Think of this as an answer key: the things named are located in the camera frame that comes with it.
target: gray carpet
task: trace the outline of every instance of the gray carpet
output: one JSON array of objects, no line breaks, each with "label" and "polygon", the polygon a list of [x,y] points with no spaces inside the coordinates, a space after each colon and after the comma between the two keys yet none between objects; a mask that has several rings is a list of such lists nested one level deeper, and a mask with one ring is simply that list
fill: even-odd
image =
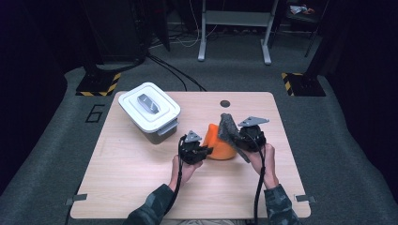
[{"label": "gray carpet", "polygon": [[[367,160],[346,129],[339,103],[327,80],[319,76],[326,97],[290,97],[283,72],[304,72],[316,45],[304,58],[309,40],[278,35],[265,66],[259,36],[219,37],[207,44],[206,61],[198,62],[199,44],[162,46],[153,55],[184,71],[207,91],[270,92],[276,99],[304,189],[314,195],[312,214],[304,224],[397,224],[398,206],[381,173]],[[106,66],[115,68],[120,65]],[[173,74],[150,59],[123,72],[109,97],[77,97],[82,68],[66,75],[68,91],[31,155],[0,198],[0,224],[64,224],[84,177],[106,114],[117,91],[153,82],[164,91],[184,91]],[[184,79],[188,91],[198,87]],[[103,114],[98,123],[85,119],[94,105]],[[120,219],[69,219],[69,224],[120,224]]]}]

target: dark background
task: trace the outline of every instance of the dark background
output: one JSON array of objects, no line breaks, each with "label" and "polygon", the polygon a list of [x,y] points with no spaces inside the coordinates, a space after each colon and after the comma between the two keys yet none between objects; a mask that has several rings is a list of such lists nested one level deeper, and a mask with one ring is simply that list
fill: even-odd
[{"label": "dark background", "polygon": [[[349,24],[345,26],[348,30],[342,28],[340,38],[326,43],[327,52],[315,57],[321,58],[317,64],[326,71],[352,136],[383,173],[397,200],[398,21],[394,13],[398,4],[358,2],[332,1],[329,25],[323,26],[322,34],[329,35],[328,27],[339,17]],[[83,65],[82,49],[71,37],[81,37],[82,48],[94,62],[102,63],[80,3],[65,4],[61,0],[1,2],[0,191],[29,155],[63,99],[67,88],[64,74]],[[82,28],[78,34],[69,30],[68,9]],[[334,63],[326,67],[327,62]]]}]

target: human hand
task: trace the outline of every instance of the human hand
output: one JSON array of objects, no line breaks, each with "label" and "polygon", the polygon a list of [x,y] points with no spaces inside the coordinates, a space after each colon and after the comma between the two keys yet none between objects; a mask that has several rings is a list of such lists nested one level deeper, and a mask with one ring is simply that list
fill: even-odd
[{"label": "human hand", "polygon": [[[249,158],[254,170],[260,174],[263,162],[261,160],[260,153],[248,152],[242,149],[245,155]],[[275,188],[279,185],[278,177],[275,173],[275,148],[270,144],[266,143],[262,148],[261,152],[264,156],[264,163],[266,166],[266,173],[264,175],[264,185],[267,189]]]},{"label": "human hand", "polygon": [[[169,184],[169,188],[172,191],[176,191],[176,183],[178,180],[178,171],[179,171],[179,158],[178,155],[175,155],[173,158],[173,169],[172,169],[172,177],[170,179],[170,184]],[[182,188],[185,183],[188,182],[188,180],[190,180],[191,176],[193,175],[193,172],[195,172],[196,169],[198,169],[199,167],[201,167],[203,164],[203,161],[199,161],[193,165],[190,165],[188,163],[183,163],[182,165],[182,176],[181,176],[181,183],[180,183],[180,187]]]}]

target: table hole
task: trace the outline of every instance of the table hole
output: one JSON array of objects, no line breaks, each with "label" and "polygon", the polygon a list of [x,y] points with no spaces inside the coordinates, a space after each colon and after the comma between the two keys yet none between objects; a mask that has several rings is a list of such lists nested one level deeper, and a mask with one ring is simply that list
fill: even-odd
[{"label": "table hole", "polygon": [[231,103],[228,100],[222,100],[220,102],[220,105],[223,106],[224,108],[228,108],[231,105]]}]

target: orange cup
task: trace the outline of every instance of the orange cup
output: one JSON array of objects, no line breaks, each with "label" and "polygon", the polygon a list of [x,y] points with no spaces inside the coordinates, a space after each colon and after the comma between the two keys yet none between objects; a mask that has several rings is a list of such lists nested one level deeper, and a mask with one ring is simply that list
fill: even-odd
[{"label": "orange cup", "polygon": [[221,140],[218,137],[218,133],[219,126],[214,124],[208,125],[208,131],[205,136],[205,140],[202,143],[202,146],[207,145],[207,147],[209,148],[212,147],[213,152],[207,157],[219,160],[233,158],[237,154],[237,151],[235,151],[235,149],[231,147],[231,145],[229,145],[227,142]]}]

